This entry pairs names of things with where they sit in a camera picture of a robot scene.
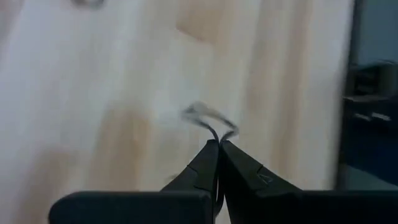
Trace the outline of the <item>black equipment block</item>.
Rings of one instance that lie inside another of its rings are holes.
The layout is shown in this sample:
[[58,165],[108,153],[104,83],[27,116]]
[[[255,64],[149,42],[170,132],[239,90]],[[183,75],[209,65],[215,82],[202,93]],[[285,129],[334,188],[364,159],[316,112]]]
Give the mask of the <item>black equipment block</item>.
[[398,185],[398,62],[354,65],[343,92],[340,160]]

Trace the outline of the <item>black aluminium table frame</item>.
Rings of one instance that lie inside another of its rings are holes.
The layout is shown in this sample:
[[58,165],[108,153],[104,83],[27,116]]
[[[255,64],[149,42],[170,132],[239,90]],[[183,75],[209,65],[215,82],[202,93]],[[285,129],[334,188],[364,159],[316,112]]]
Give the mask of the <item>black aluminium table frame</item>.
[[351,10],[351,17],[350,17],[350,30],[347,37],[347,46],[345,47],[346,56],[345,56],[345,64],[343,67],[343,74],[341,78],[341,104],[340,104],[340,115],[341,115],[341,122],[340,122],[340,132],[339,132],[339,145],[338,145],[338,157],[336,160],[336,172],[335,172],[335,182],[333,188],[335,190],[344,190],[345,189],[345,168],[344,168],[344,161],[345,155],[343,150],[343,143],[345,141],[345,100],[344,96],[347,92],[348,87],[350,86],[350,77],[349,71],[351,67],[355,67],[357,64],[358,59],[358,41],[359,41],[359,33],[360,33],[360,26],[361,26],[361,17],[364,2],[366,0],[352,0],[352,10]]

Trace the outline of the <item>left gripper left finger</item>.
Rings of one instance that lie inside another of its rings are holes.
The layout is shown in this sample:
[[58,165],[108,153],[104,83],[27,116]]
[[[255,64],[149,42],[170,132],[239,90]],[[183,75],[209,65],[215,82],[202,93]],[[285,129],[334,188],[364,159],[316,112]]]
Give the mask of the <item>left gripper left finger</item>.
[[209,140],[160,191],[81,191],[50,208],[49,224],[214,224],[218,142]]

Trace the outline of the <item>black rubber band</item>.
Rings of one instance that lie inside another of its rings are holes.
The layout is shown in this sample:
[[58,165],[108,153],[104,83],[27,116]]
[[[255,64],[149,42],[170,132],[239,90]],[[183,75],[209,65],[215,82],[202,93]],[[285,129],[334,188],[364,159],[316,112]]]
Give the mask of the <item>black rubber band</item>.
[[[218,143],[226,141],[229,138],[232,138],[239,134],[238,126],[230,121],[225,115],[199,101],[194,102],[190,106],[185,108],[181,112],[181,116],[184,120],[201,128],[209,130],[214,140],[216,140]],[[209,123],[207,123],[203,119],[203,117],[209,117],[223,123],[225,126],[229,127],[229,131],[225,132],[224,135],[222,135],[222,137],[220,138],[216,130]]]

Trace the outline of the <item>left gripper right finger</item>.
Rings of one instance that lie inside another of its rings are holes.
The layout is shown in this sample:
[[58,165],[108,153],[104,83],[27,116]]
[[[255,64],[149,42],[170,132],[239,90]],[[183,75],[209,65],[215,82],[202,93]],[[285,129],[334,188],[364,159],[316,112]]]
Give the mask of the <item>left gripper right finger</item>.
[[231,224],[398,224],[398,191],[302,190],[230,141],[220,162]]

